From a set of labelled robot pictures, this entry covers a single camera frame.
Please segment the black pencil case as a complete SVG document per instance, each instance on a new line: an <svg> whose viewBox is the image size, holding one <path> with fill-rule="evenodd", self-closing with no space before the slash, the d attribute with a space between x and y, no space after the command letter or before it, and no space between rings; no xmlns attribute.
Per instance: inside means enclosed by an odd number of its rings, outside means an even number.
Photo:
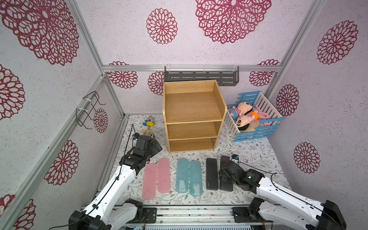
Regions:
<svg viewBox="0 0 368 230"><path fill-rule="evenodd" d="M206 189L207 190L218 190L219 180L218 180L218 165L217 159L207 158L206 159Z"/></svg>
<svg viewBox="0 0 368 230"><path fill-rule="evenodd" d="M221 156L220 157L220 169L224 167L225 163L230 160L229 156ZM232 192L233 191L233 184L229 182L226 178L223 178L222 175L219 175L219 189L221 191Z"/></svg>

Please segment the pink pencil case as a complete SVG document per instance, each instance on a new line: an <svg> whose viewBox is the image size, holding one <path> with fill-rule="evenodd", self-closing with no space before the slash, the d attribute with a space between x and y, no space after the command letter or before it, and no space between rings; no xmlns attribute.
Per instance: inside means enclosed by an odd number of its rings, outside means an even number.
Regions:
<svg viewBox="0 0 368 230"><path fill-rule="evenodd" d="M156 197L157 189L157 164L149 163L144 168L142 198L153 200Z"/></svg>
<svg viewBox="0 0 368 230"><path fill-rule="evenodd" d="M171 189L170 160L161 158L157 163L157 187L162 194L168 193Z"/></svg>

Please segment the teal pencil case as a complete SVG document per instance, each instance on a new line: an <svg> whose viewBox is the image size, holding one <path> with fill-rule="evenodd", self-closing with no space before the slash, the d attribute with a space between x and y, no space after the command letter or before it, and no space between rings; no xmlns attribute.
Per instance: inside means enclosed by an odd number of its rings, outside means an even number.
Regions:
<svg viewBox="0 0 368 230"><path fill-rule="evenodd" d="M178 159L175 189L178 193L187 193L189 188L189 160Z"/></svg>
<svg viewBox="0 0 368 230"><path fill-rule="evenodd" d="M190 194L199 197L203 194L202 165L200 161L191 161L189 166Z"/></svg>

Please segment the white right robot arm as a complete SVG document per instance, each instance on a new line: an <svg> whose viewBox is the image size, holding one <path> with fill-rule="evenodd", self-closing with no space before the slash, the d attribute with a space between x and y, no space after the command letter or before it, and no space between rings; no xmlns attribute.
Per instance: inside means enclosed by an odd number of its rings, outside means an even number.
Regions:
<svg viewBox="0 0 368 230"><path fill-rule="evenodd" d="M219 177L256 195L247 207L252 218L280 223L295 230L345 230L347 224L334 202L320 202L293 192L252 167L244 170L238 158L227 161Z"/></svg>

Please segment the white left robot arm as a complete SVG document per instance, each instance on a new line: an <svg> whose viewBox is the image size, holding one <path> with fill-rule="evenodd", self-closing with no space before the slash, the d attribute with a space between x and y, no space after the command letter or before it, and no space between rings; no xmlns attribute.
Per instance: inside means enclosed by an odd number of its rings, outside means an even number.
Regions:
<svg viewBox="0 0 368 230"><path fill-rule="evenodd" d="M113 177L99 195L82 211L75 211L69 218L70 230L118 230L125 224L145 222L143 203L128 199L113 211L122 192L146 166L151 157L162 151L155 138L140 135L136 145L124 154Z"/></svg>

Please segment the wooden three-tier shelf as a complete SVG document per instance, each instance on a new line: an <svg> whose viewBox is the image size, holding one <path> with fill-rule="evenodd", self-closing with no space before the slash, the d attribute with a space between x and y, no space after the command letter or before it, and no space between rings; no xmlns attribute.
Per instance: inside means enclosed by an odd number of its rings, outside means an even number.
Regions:
<svg viewBox="0 0 368 230"><path fill-rule="evenodd" d="M215 150L226 113L216 80L165 82L163 118L169 152Z"/></svg>

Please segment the yellow blue toy figure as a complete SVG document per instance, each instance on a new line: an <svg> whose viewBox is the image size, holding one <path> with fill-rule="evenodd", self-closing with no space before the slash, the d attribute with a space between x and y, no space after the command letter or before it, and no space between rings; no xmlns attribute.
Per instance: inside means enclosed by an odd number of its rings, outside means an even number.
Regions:
<svg viewBox="0 0 368 230"><path fill-rule="evenodd" d="M143 122L143 126L147 127L148 129L152 128L155 126L155 120L153 117L148 117L144 120Z"/></svg>

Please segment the plush doll lower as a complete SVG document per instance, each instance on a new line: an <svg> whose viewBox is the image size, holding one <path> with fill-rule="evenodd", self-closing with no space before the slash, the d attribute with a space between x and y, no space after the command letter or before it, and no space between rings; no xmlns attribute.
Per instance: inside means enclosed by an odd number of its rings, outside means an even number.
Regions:
<svg viewBox="0 0 368 230"><path fill-rule="evenodd" d="M244 131L249 127L251 123L255 122L258 118L259 114L257 112L250 112L246 115L239 116L236 119L235 123L238 130Z"/></svg>

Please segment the plush doll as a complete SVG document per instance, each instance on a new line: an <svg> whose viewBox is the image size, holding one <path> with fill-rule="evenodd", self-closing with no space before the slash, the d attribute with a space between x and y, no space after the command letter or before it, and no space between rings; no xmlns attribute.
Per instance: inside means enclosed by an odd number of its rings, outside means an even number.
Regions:
<svg viewBox="0 0 368 230"><path fill-rule="evenodd" d="M250 112L246 115L239 116L236 119L235 123L238 130L244 131L249 127L251 123L255 122L258 118L259 114L257 112Z"/></svg>
<svg viewBox="0 0 368 230"><path fill-rule="evenodd" d="M247 115L253 111L253 106L249 102L240 102L237 106L233 106L230 109L231 117L236 120L242 115Z"/></svg>

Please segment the blue white toy crib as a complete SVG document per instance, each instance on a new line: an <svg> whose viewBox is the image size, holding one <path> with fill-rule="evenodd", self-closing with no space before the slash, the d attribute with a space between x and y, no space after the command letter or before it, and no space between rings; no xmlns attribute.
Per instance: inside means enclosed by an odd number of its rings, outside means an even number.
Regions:
<svg viewBox="0 0 368 230"><path fill-rule="evenodd" d="M258 106L263 112L270 115L269 120L263 120L251 123L249 127L240 131L231 115L230 109L233 106L237 106L240 102L249 102L253 108ZM230 129L234 142L241 142L247 140L269 138L275 132L277 127L285 118L281 113L269 102L269 100L263 95L261 91L242 93L238 98L237 104L228 105L228 112L225 117L225 123Z"/></svg>

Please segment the pink plush toy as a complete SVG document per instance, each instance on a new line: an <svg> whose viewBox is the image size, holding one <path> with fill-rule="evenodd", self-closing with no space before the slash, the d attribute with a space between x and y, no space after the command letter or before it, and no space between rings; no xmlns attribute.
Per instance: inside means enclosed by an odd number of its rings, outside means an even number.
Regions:
<svg viewBox="0 0 368 230"><path fill-rule="evenodd" d="M269 120L269 119L271 119L270 118L270 115L268 113L266 113L266 112L263 112L258 106L255 106L253 108L253 111L258 114L256 116L258 121L263 121L263 120Z"/></svg>

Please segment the plush doll upper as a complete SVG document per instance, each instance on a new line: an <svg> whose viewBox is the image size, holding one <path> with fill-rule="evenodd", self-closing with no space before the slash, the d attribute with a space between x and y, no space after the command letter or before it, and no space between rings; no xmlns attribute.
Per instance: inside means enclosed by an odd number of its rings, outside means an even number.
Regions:
<svg viewBox="0 0 368 230"><path fill-rule="evenodd" d="M233 106L230 109L231 117L236 120L242 115L247 115L253 111L253 106L249 102L240 102L237 106Z"/></svg>

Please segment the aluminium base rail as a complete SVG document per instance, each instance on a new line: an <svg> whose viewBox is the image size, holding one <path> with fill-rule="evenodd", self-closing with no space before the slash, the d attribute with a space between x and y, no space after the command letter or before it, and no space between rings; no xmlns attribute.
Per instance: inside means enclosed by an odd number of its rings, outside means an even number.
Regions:
<svg viewBox="0 0 368 230"><path fill-rule="evenodd" d="M148 220L123 230L275 230L276 224L246 215L246 205L145 206Z"/></svg>

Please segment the grey wall-mounted rack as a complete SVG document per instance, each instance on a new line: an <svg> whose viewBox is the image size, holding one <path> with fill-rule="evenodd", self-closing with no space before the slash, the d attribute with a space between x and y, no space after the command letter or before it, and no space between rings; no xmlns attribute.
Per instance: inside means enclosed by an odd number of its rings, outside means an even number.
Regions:
<svg viewBox="0 0 368 230"><path fill-rule="evenodd" d="M219 86L236 86L239 83L239 67L231 71L170 71L164 69L165 82L216 80Z"/></svg>

